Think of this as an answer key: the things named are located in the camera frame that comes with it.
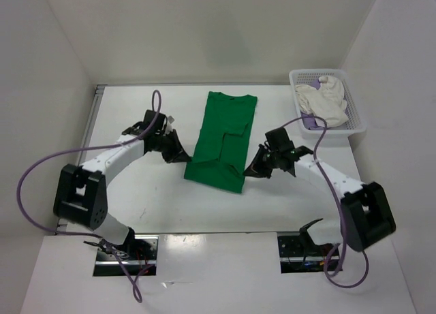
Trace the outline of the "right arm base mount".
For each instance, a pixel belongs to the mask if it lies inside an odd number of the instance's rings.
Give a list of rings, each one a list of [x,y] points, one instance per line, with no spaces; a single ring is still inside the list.
[[[277,234],[282,274],[322,272],[332,244],[314,245],[304,241],[298,232]]]

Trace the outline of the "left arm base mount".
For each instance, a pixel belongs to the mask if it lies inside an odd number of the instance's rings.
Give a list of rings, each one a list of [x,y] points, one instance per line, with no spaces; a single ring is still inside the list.
[[[118,252],[127,272],[136,277],[155,276],[157,272],[157,250],[159,244],[158,236],[136,237],[138,246],[129,254]],[[93,269],[94,277],[121,277],[125,273],[120,267],[115,256],[104,247],[97,248],[95,264]]]

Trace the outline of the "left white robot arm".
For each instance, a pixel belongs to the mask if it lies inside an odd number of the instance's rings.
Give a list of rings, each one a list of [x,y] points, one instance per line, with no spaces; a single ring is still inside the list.
[[[175,129],[147,133],[136,140],[132,135],[119,137],[110,148],[80,166],[66,165],[61,170],[54,214],[86,227],[112,243],[112,252],[126,260],[136,251],[132,230],[115,219],[108,210],[107,187],[127,166],[150,152],[159,152],[167,163],[190,161]]]

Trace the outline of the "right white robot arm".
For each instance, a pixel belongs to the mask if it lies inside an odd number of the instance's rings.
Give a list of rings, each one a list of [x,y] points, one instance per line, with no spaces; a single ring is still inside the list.
[[[372,182],[365,184],[338,171],[305,146],[290,147],[284,151],[264,145],[259,149],[243,174],[253,178],[270,178],[273,170],[280,169],[308,182],[339,200],[339,218],[314,223],[299,238],[300,250],[313,255],[324,244],[344,241],[356,252],[362,252],[396,232],[384,188]]]

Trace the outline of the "green t shirt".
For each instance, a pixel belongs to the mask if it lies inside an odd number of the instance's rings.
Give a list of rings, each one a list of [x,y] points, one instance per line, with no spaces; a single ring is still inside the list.
[[[184,179],[242,193],[258,98],[209,92],[200,135]]]

